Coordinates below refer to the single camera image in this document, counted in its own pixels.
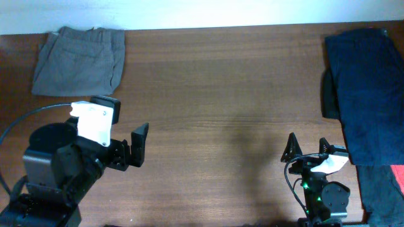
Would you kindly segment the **grey shorts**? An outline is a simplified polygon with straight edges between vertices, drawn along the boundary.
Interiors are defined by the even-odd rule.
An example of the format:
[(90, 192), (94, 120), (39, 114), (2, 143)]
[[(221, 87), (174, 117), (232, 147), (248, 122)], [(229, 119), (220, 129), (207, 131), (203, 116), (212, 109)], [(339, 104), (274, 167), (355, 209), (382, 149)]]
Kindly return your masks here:
[(32, 94), (111, 95), (121, 83), (125, 54), (123, 30), (64, 26), (50, 32), (40, 48)]

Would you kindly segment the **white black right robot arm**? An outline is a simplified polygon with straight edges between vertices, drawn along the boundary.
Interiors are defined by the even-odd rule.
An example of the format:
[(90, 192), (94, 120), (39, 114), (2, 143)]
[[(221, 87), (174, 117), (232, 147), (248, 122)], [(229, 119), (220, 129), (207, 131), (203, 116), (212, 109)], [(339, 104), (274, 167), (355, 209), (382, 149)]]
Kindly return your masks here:
[(288, 136), (280, 161), (285, 164), (283, 174), (304, 218), (297, 226), (342, 226), (348, 216), (350, 189), (340, 182), (330, 182), (327, 176), (340, 171), (348, 162), (348, 151), (343, 146), (319, 140), (317, 153), (303, 154), (296, 135)]

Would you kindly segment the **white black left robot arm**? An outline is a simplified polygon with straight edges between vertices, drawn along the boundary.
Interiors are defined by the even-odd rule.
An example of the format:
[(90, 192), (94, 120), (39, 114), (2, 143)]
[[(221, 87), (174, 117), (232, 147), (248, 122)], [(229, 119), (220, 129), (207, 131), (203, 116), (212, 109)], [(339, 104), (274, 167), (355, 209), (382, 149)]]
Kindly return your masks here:
[(131, 132), (131, 140), (115, 140), (121, 103), (107, 96), (69, 103), (65, 122), (44, 125), (29, 138), (23, 154), (26, 174), (10, 189), (1, 226), (79, 226), (81, 200), (106, 168), (126, 171), (145, 160), (147, 123)]

